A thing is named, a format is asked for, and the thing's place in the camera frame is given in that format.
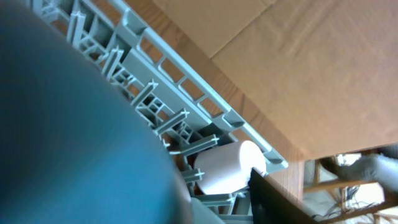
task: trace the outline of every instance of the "white cylinder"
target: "white cylinder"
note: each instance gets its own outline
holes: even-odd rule
[[[256,144],[239,141],[199,153],[194,163],[203,174],[204,194],[229,194],[248,185],[251,169],[266,173],[266,158]]]

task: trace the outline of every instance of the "wooden surface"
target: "wooden surface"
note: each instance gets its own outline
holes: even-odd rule
[[[120,20],[119,12],[104,0],[93,2],[117,24]],[[271,177],[283,186],[282,191],[293,196],[293,200],[301,201],[304,168],[303,155],[300,151],[289,143],[258,107],[152,1],[126,0],[126,2],[289,161],[288,169],[272,174]],[[156,55],[155,49],[150,45],[146,46],[146,51]]]

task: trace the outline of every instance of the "wooden table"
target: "wooden table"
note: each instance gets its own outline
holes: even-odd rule
[[[259,111],[243,92],[150,0],[125,0],[180,56],[187,61],[252,127],[269,141],[288,161],[289,168],[271,177],[292,200],[301,201],[304,164],[301,152]],[[93,2],[115,23],[120,13],[105,0]],[[147,53],[156,55],[150,46]]]

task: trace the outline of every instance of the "cardboard box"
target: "cardboard box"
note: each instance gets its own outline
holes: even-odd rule
[[[398,1],[155,1],[306,159],[398,142]]]

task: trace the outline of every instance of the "white object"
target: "white object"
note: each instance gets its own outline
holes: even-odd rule
[[[266,173],[266,159],[251,141],[238,141],[199,153],[194,164],[205,174],[197,184],[204,194],[229,194],[248,185],[251,169]]]

